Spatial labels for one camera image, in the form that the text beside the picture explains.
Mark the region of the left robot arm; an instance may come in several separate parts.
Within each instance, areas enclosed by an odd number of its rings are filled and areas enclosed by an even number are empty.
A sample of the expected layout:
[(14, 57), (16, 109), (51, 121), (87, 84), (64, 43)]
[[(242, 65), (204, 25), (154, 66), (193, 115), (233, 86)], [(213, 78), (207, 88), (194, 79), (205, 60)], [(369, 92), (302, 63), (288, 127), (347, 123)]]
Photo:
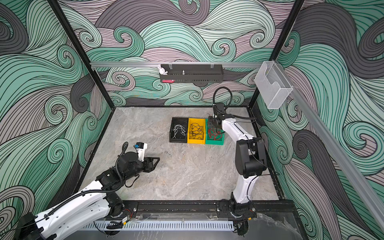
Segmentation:
[(140, 173), (152, 172), (160, 161), (160, 158), (145, 155), (146, 143), (136, 143), (133, 152), (127, 151), (128, 145), (127, 142), (123, 144), (114, 166), (81, 191), (44, 212), (22, 216), (13, 238), (63, 240), (101, 218), (119, 218), (125, 206), (117, 191), (126, 186), (130, 178), (138, 179)]

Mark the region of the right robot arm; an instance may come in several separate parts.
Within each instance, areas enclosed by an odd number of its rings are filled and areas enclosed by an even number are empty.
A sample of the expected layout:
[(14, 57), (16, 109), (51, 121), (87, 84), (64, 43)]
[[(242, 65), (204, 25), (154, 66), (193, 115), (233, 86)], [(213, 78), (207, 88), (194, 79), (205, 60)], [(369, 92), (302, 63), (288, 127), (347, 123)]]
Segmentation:
[(228, 91), (230, 101), (233, 93), (227, 87), (219, 87), (213, 93), (214, 114), (208, 118), (208, 125), (218, 130), (218, 135), (227, 134), (236, 144), (235, 167), (239, 174), (236, 187), (231, 194), (230, 208), (235, 216), (243, 215), (246, 207), (251, 206), (251, 193), (257, 179), (263, 172), (273, 170), (268, 167), (265, 142), (254, 137), (240, 126), (242, 120), (255, 121), (255, 117), (241, 117), (227, 113), (229, 105), (216, 101), (220, 90)]

